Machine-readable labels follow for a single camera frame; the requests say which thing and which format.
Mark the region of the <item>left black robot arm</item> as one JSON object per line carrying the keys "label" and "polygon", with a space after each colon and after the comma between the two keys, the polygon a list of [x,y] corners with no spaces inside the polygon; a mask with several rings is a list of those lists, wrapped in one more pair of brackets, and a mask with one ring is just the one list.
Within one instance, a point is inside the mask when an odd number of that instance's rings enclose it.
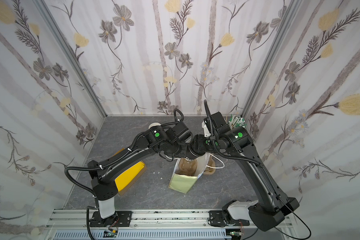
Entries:
{"label": "left black robot arm", "polygon": [[[183,113],[175,109],[174,118],[175,120],[171,123],[158,124],[137,134],[128,148],[108,160],[92,162],[87,168],[65,168],[64,173],[72,183],[90,192],[95,197],[97,205],[93,209],[99,219],[91,220],[87,217],[86,226],[88,229],[90,227],[104,227],[106,224],[113,224],[119,219],[114,204],[114,197],[119,192],[115,180],[137,162],[160,153],[164,154],[165,160],[185,158],[191,161],[197,158],[194,151],[190,149],[193,135],[184,124]],[[92,178],[92,186],[87,187],[76,181],[71,176],[70,171],[89,172]]]}

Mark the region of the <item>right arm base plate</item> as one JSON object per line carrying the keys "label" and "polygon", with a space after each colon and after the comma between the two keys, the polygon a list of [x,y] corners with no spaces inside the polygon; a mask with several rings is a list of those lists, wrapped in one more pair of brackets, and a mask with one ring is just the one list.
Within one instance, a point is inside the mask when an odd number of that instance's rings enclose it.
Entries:
{"label": "right arm base plate", "polygon": [[208,224],[211,227],[223,228],[227,225],[225,213],[223,210],[211,210],[209,211]]}

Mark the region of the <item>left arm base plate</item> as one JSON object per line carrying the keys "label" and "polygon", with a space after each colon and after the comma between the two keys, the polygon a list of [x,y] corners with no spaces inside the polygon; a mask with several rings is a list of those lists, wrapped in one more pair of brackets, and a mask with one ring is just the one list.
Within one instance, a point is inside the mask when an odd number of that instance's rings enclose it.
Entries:
{"label": "left arm base plate", "polygon": [[102,219],[100,212],[90,214],[90,227],[129,227],[132,219],[131,211],[116,211],[113,215]]}

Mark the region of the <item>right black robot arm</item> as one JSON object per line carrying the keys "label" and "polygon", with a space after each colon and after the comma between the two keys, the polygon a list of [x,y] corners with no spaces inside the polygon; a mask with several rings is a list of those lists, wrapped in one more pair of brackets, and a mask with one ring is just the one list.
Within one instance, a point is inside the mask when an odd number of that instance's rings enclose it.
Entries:
{"label": "right black robot arm", "polygon": [[204,106],[209,136],[196,135],[188,147],[186,158],[194,160],[210,153],[234,160],[258,197],[257,203],[247,207],[250,220],[263,232],[276,229],[286,216],[294,214],[300,206],[299,201],[289,197],[278,186],[262,162],[254,140],[246,128],[231,128],[220,112],[211,114],[207,101]]}

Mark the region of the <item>green white paper bag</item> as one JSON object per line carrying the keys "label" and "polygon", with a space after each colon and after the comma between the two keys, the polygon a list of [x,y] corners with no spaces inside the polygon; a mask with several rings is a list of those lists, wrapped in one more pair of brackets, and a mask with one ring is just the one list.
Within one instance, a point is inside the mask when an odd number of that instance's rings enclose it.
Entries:
{"label": "green white paper bag", "polygon": [[210,153],[194,160],[178,159],[169,189],[186,194],[203,175],[213,175],[216,170],[223,168],[225,168],[225,163]]}

